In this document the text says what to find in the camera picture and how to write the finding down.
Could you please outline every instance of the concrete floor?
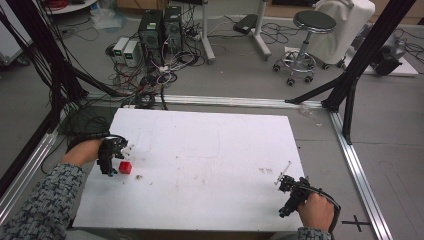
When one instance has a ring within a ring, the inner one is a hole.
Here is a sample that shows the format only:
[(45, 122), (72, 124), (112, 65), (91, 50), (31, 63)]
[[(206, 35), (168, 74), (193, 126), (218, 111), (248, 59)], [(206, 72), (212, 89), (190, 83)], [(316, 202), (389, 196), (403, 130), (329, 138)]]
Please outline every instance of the concrete floor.
[[(58, 19), (59, 24), (78, 23), (88, 18), (86, 11), (66, 14)], [(210, 28), (225, 19), (210, 21)], [(268, 19), (284, 26), (293, 26), (291, 21)], [(91, 27), (91, 22), (78, 26), (80, 30)], [(99, 36), (93, 29), (80, 32), (81, 37), (72, 36), (65, 44), (79, 62), (95, 78), (110, 83), (108, 76), (113, 64), (104, 54), (106, 47), (116, 42), (119, 36), (135, 33), (137, 21), (125, 21), (122, 29), (114, 32), (99, 30)], [(424, 35), (423, 27), (401, 26), (417, 35)], [(316, 69), (315, 80), (306, 84), (299, 79), (289, 87), (285, 81), (287, 72), (275, 73), (273, 63), (281, 57), (284, 46), (299, 47), (306, 35), (302, 32), (291, 36), (286, 45), (272, 44), (269, 48), (272, 56), (267, 62), (257, 53), (252, 39), (231, 40), (212, 39), (216, 62), (196, 68), (186, 68), (177, 72), (178, 80), (165, 94), (190, 96), (240, 97), (256, 99), (290, 99), (312, 90), (338, 76), (341, 69), (335, 66), (329, 70)], [(408, 41), (424, 45), (423, 40), (408, 38)], [(232, 52), (247, 55), (236, 55)], [(424, 65), (407, 54), (405, 58), (418, 72), (424, 72)], [(0, 153), (2, 161), (0, 174), (19, 154), (26, 141), (35, 131), (48, 112), (48, 89), (33, 67), (11, 67), (0, 72)], [(83, 84), (91, 93), (98, 90)], [(323, 100), (328, 93), (315, 97)], [(394, 239), (419, 239), (424, 234), (424, 76), (415, 77), (378, 77), (363, 75), (357, 87), (357, 95), (352, 123), (352, 140), (372, 190), (387, 221)], [(272, 109), (208, 108), (172, 106), (173, 110), (217, 111), (251, 114), (278, 114), (289, 116), (299, 154), (305, 162), (305, 172), (317, 179), (316, 184), (334, 191), (336, 199), (341, 199), (342, 216), (335, 231), (338, 239), (372, 239), (369, 226), (362, 226), (361, 232), (355, 225), (341, 224), (341, 221), (353, 221), (357, 215), (359, 221), (369, 221), (355, 191), (350, 173), (343, 161), (334, 129), (324, 110), (312, 111), (305, 116), (299, 111), (278, 111)], [(56, 159), (63, 152), (58, 152)], [(54, 165), (55, 156), (47, 163)], [(35, 180), (42, 177), (38, 173)], [(23, 194), (28, 194), (33, 185), (29, 185)]]

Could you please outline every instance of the red cube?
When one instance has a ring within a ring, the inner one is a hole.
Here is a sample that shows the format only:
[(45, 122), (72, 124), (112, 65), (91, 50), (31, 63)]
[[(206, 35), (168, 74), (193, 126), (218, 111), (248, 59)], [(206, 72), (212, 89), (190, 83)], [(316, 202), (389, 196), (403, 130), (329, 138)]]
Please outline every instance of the red cube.
[(131, 169), (132, 169), (132, 166), (130, 162), (122, 161), (119, 164), (119, 172), (122, 174), (130, 174)]

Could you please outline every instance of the cardboard box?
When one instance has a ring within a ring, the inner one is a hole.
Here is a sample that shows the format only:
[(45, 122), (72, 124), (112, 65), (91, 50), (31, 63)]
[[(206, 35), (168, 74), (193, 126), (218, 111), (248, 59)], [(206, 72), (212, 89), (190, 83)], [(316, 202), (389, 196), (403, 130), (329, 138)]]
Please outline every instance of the cardboard box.
[(117, 6), (123, 12), (143, 13), (146, 9), (165, 9), (167, 0), (117, 0)]

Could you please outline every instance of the hand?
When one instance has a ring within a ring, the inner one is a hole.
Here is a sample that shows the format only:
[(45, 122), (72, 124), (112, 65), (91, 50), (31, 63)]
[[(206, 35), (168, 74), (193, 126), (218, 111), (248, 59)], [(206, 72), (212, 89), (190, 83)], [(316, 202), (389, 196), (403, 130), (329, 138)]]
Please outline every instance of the hand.
[(311, 193), (306, 203), (299, 204), (297, 211), (304, 227), (326, 232), (334, 217), (334, 205), (317, 193)]
[(84, 141), (71, 149), (62, 158), (62, 163), (70, 163), (82, 167), (85, 163), (92, 162), (98, 158), (98, 152), (102, 140)]

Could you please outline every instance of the bar stool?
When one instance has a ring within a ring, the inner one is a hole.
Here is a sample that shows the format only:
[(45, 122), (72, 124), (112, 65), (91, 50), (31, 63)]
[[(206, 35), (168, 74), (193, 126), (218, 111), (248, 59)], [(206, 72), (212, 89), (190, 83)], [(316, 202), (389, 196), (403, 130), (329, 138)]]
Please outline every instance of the bar stool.
[(289, 51), (283, 54), (281, 59), (278, 59), (273, 70), (280, 71), (281, 66), (291, 69), (290, 77), (287, 79), (287, 85), (293, 86), (294, 72), (309, 73), (310, 76), (305, 77), (305, 82), (310, 83), (314, 79), (314, 68), (316, 61), (312, 55), (306, 52), (309, 44), (309, 38), (312, 33), (326, 34), (334, 31), (336, 21), (325, 13), (307, 10), (296, 13), (293, 18), (294, 24), (301, 30), (308, 32), (306, 39), (303, 41), (299, 51)]

